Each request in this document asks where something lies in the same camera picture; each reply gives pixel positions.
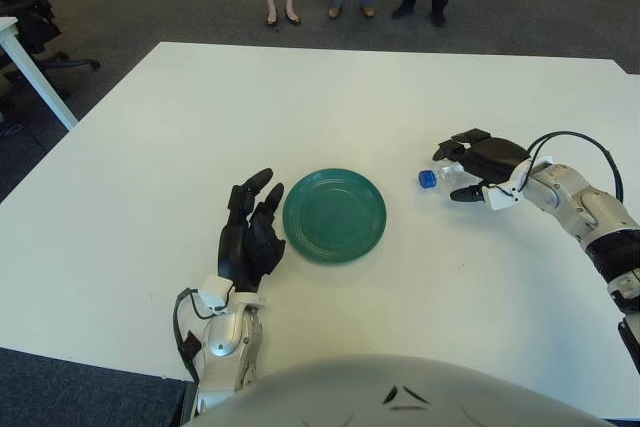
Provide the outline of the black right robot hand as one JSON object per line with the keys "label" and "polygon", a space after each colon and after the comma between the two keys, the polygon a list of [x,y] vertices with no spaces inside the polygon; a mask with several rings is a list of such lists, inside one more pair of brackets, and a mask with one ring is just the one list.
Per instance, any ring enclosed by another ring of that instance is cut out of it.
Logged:
{"label": "black right robot hand", "polygon": [[478,178],[475,185],[454,189],[449,194],[455,202],[483,201],[483,187],[496,188],[508,182],[516,168],[529,158],[523,147],[477,128],[439,143],[432,156],[435,162],[450,161]]}

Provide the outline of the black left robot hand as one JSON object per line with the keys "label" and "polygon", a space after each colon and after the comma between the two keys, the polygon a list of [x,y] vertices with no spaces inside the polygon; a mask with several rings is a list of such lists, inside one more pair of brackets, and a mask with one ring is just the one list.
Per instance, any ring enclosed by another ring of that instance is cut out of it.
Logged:
{"label": "black left robot hand", "polygon": [[265,168],[231,190],[219,240],[218,275],[238,292],[256,293],[262,277],[273,272],[284,254],[286,242],[274,229],[284,185],[276,184],[263,201],[256,201],[272,177],[273,170]]}

